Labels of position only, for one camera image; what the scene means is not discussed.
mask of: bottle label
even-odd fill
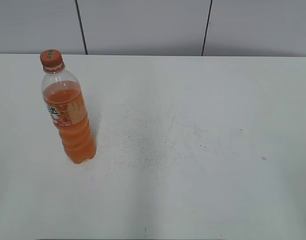
[[[87,114],[82,93],[70,102],[50,103],[45,101],[45,103],[53,123],[60,127],[73,126],[82,121]]]

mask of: dark line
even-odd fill
[[[81,21],[81,15],[79,14],[79,7],[78,7],[77,0],[75,0],[75,6],[76,6],[76,12],[77,12],[77,17],[78,17],[78,21],[79,21],[79,28],[81,29],[81,34],[82,34],[84,51],[85,51],[85,54],[88,55],[86,42],[85,42],[85,37],[84,37],[84,30],[83,30],[83,25],[82,25],[82,21]]]
[[[206,35],[207,35],[207,30],[208,30],[209,18],[211,16],[212,5],[213,5],[213,0],[211,0],[211,4],[209,5],[208,18],[207,18],[207,24],[206,24],[206,30],[205,30],[205,36],[204,36],[204,43],[203,43],[203,50],[202,50],[202,56],[204,54],[204,49],[205,49]]]

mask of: bottle neck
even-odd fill
[[[45,67],[43,66],[44,72],[47,74],[57,74],[65,69],[65,64],[62,62],[60,65],[55,67]]]

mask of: orange liquid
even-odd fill
[[[81,95],[78,83],[62,81],[53,83],[43,92],[43,98],[51,104],[65,104]],[[95,156],[95,141],[90,133],[88,115],[79,123],[72,126],[59,126],[54,124],[59,131],[66,154],[76,164],[84,159],[92,159]]]

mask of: scratch mark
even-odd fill
[[[171,124],[169,125],[168,132],[167,132],[167,135],[166,135],[166,140],[165,140],[165,143],[167,143],[167,141],[168,141],[168,135],[169,135],[169,132],[170,132],[170,131],[171,131],[171,129],[172,129],[172,126],[173,126],[173,123],[174,123],[174,118],[175,118],[175,115],[173,115],[173,118],[172,118]]]

